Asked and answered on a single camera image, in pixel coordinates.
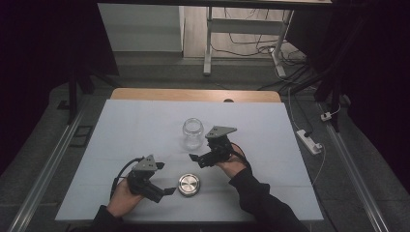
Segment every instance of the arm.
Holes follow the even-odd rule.
[[[142,195],[130,192],[126,179],[123,179],[112,195],[108,205],[100,206],[93,222],[89,227],[75,228],[71,232],[112,232],[118,230],[123,221],[122,216],[129,213],[143,199]]]
[[[243,154],[239,147],[233,147]],[[292,209],[271,195],[270,186],[259,183],[240,159],[232,157],[227,162],[218,163],[218,166],[231,178],[229,184],[238,191],[241,209],[254,215],[256,221],[278,231],[308,231]]]

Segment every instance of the glass jar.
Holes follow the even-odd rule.
[[[202,146],[204,142],[204,127],[201,121],[195,118],[188,119],[182,127],[184,134],[184,146],[187,150],[195,150]]]

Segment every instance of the black sleeve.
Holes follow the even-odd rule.
[[[78,227],[70,232],[113,232],[118,230],[122,224],[120,218],[114,217],[104,205],[101,205],[90,226]]]
[[[234,176],[229,184],[239,193],[241,209],[254,215],[259,223],[281,232],[308,232],[292,209],[271,195],[270,186],[259,183],[247,168]]]

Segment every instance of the white power strip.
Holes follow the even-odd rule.
[[[304,142],[305,146],[308,148],[312,155],[317,155],[322,152],[322,145],[320,143],[314,143],[310,136],[305,137],[305,130],[298,130],[296,134],[298,134],[299,138]]]

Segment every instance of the jar lid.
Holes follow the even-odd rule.
[[[196,195],[199,187],[199,178],[193,174],[183,175],[178,182],[178,190],[186,197]]]

